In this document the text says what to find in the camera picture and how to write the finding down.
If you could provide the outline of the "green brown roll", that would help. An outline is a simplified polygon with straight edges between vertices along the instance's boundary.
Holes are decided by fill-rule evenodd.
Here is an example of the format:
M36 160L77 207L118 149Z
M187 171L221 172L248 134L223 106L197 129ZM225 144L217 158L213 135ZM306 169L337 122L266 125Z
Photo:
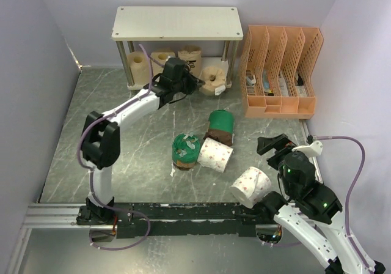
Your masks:
M223 109L214 110L208 118L209 126L204 139L211 138L226 146L233 145L234 117Z

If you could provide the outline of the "brown cartoon roll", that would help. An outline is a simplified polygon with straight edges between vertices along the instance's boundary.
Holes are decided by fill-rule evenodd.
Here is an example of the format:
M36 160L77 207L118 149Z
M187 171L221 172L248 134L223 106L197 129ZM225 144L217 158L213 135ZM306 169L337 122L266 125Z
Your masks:
M195 45L186 45L178 51L178 57L185 61L190 72L198 77L202 70L202 49Z

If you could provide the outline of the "plain brown roll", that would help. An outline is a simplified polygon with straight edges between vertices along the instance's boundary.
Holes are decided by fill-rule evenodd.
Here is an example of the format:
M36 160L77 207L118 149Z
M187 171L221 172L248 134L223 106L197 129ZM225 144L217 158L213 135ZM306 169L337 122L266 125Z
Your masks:
M127 56L135 85L144 86L150 81L150 64L142 51Z
M154 51L150 55L150 60L152 64L153 74L159 74L163 71L164 64L170 57L175 57L175 53L173 51L166 50L158 50Z

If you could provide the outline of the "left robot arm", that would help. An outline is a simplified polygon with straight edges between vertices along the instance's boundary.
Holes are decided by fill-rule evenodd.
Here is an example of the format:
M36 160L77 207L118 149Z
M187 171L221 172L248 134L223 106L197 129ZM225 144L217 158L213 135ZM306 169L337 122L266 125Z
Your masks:
M120 132L144 116L175 103L174 96L191 95L204 85L189 66L170 57L161 73L131 99L104 113L91 112L87 117L78 144L79 164L89 171L89 194L86 207L99 224L108 224L114 217L112 167L119 158Z

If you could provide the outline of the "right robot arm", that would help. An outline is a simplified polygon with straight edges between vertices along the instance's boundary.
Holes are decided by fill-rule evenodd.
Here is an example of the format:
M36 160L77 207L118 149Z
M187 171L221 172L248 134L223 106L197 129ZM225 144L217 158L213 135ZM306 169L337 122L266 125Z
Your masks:
M297 146L285 134L257 139L259 155L274 151L267 163L278 172L285 192L272 191L258 202L260 219L289 230L326 273L384 273L385 266L373 260L351 232L348 204L316 180L310 159L321 155L322 138L308 136L307 142Z

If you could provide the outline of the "brown ink-blot roll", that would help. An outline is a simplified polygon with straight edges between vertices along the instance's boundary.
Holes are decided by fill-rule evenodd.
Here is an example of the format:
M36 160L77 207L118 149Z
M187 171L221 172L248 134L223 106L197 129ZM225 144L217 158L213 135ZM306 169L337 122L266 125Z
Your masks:
M207 96L218 96L226 90L225 72L219 67L205 67L200 79L204 84L200 87L200 92Z

